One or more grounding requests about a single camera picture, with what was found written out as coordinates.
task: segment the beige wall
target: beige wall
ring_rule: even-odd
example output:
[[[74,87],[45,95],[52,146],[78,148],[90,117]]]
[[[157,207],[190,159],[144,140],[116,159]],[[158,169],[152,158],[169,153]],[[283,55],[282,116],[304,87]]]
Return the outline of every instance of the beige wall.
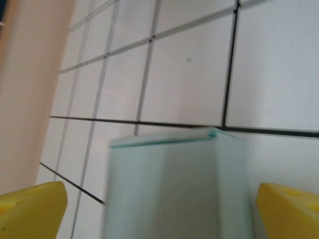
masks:
[[[0,194],[32,186],[73,0],[20,0],[0,72]]]

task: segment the yellow object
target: yellow object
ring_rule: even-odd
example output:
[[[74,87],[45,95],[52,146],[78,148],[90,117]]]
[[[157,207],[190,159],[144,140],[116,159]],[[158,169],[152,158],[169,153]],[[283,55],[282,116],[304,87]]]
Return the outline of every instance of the yellow object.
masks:
[[[0,239],[54,239],[66,205],[62,182],[0,196]]]
[[[257,207],[269,239],[319,239],[319,195],[263,183]]]

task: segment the pale blue container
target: pale blue container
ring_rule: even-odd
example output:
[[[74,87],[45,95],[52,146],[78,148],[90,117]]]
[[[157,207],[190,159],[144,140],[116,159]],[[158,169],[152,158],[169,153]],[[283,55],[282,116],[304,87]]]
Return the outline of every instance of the pale blue container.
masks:
[[[245,144],[215,128],[113,140],[106,239],[251,239]]]

